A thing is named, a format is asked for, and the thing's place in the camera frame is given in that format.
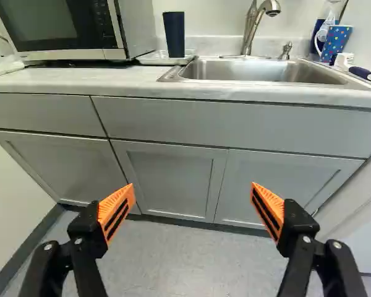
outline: stainless steel sink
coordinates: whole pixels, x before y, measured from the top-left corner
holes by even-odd
[[[175,66],[160,82],[202,82],[223,84],[303,85],[371,90],[371,83],[352,74],[305,59],[276,60],[194,59],[186,67]]]

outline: countertop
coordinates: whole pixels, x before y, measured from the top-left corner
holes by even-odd
[[[28,68],[0,76],[0,93],[53,93],[253,101],[371,109],[371,91],[253,85],[157,82],[170,66],[113,68]]]

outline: screw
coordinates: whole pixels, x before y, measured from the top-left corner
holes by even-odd
[[[308,236],[304,236],[302,238],[306,243],[310,243],[310,238]]]
[[[48,243],[44,247],[44,251],[49,251],[52,248],[52,244]]]
[[[334,241],[333,246],[334,248],[337,248],[337,249],[340,249],[342,247],[342,245],[336,241]]]
[[[80,244],[82,243],[82,238],[77,238],[75,241],[74,241],[74,244]]]

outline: gray cabinet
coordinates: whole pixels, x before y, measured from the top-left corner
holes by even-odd
[[[106,136],[91,98],[78,95],[0,93],[0,128]]]
[[[371,112],[244,102],[92,99],[112,138],[344,158],[371,156]]]
[[[296,200],[312,213],[362,163],[355,159],[229,150],[215,223],[263,228],[250,204],[252,181],[284,199]]]
[[[60,202],[85,205],[127,184],[108,140],[0,131],[0,143]]]
[[[213,222],[228,150],[113,140],[142,213]]]

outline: gray floor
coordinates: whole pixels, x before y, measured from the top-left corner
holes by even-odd
[[[74,216],[66,212],[45,241],[66,242]],[[98,261],[110,297],[275,297],[286,263],[268,238],[130,220]],[[27,265],[3,296],[18,295]],[[364,283],[371,297],[371,277]],[[78,296],[72,274],[63,296]],[[323,296],[315,273],[308,296]]]

